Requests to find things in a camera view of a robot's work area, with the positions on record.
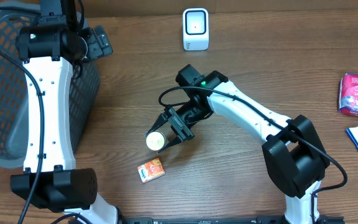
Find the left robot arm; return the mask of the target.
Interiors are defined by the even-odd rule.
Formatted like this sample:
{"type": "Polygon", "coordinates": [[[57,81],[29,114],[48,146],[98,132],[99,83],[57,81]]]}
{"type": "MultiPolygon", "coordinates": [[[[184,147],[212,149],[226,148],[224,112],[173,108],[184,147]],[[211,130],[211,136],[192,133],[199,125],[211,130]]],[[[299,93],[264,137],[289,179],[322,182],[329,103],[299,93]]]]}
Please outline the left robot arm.
{"type": "Polygon", "coordinates": [[[92,49],[74,1],[41,1],[36,26],[17,37],[28,94],[28,144],[22,174],[11,190],[26,205],[73,217],[78,223],[122,223],[119,210],[98,193],[96,173],[77,169],[70,139],[69,94],[74,66],[104,55],[92,49]]]}

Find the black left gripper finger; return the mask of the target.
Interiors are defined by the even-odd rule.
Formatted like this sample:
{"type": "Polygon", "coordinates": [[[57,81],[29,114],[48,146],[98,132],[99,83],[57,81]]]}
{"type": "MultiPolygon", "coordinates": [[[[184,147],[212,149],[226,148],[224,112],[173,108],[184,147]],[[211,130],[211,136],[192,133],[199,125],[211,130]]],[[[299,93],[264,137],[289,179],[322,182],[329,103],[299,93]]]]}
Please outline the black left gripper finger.
{"type": "Polygon", "coordinates": [[[87,27],[82,29],[80,32],[80,36],[85,40],[87,44],[88,50],[86,53],[86,58],[89,61],[96,60],[103,56],[102,48],[92,28],[87,27]]]}
{"type": "Polygon", "coordinates": [[[110,41],[107,37],[107,34],[103,28],[103,26],[96,26],[94,28],[98,43],[101,47],[103,56],[107,56],[113,53],[113,49],[111,47],[110,41]]]}

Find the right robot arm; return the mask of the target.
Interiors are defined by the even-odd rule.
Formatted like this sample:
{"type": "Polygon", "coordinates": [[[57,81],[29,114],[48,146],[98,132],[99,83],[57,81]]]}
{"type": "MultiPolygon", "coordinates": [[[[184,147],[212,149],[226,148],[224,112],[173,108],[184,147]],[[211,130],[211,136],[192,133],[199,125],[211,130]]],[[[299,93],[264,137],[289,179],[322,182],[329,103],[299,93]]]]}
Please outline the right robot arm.
{"type": "Polygon", "coordinates": [[[162,152],[194,138],[191,128],[218,114],[232,121],[262,146],[268,175],[285,194],[284,223],[324,223],[317,196],[329,158],[313,123],[303,115],[291,119],[262,106],[241,92],[222,73],[200,74],[192,65],[175,81],[189,100],[165,104],[146,132],[147,147],[162,152]]]}

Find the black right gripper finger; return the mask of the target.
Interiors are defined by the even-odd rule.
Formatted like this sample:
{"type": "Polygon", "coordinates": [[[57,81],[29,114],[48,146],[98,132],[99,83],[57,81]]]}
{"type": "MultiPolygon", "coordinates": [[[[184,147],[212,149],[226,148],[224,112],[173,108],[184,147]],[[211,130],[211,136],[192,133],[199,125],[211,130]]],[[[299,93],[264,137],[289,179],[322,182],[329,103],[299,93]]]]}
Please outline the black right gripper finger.
{"type": "Polygon", "coordinates": [[[163,126],[167,121],[168,121],[168,115],[166,113],[159,114],[152,127],[144,134],[144,136],[147,137],[150,133],[158,130],[158,128],[163,126]]]}
{"type": "Polygon", "coordinates": [[[161,153],[162,151],[168,149],[169,147],[175,146],[177,144],[181,144],[183,142],[183,139],[180,136],[176,136],[173,139],[169,140],[163,148],[159,149],[157,152],[161,153]]]}

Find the small orange box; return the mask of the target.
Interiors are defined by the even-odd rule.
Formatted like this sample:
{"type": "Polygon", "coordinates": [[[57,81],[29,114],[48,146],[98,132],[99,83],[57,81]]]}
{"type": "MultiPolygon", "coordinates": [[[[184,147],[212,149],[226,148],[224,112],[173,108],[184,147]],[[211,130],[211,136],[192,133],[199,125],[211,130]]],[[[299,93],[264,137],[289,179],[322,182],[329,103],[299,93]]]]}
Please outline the small orange box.
{"type": "Polygon", "coordinates": [[[151,161],[146,162],[145,164],[142,164],[137,168],[137,170],[143,183],[149,182],[165,175],[165,170],[159,158],[153,159],[151,161]]]}

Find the white bamboo print tube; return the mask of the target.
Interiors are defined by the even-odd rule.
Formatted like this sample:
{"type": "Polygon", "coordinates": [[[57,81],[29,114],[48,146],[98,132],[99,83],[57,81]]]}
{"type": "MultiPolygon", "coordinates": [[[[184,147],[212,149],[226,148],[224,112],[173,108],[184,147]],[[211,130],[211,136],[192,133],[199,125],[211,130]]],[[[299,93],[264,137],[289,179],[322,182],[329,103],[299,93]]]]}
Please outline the white bamboo print tube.
{"type": "Polygon", "coordinates": [[[147,135],[145,141],[146,141],[147,147],[150,150],[159,151],[164,147],[164,145],[166,143],[166,137],[163,133],[161,133],[159,131],[154,131],[147,135]]]}

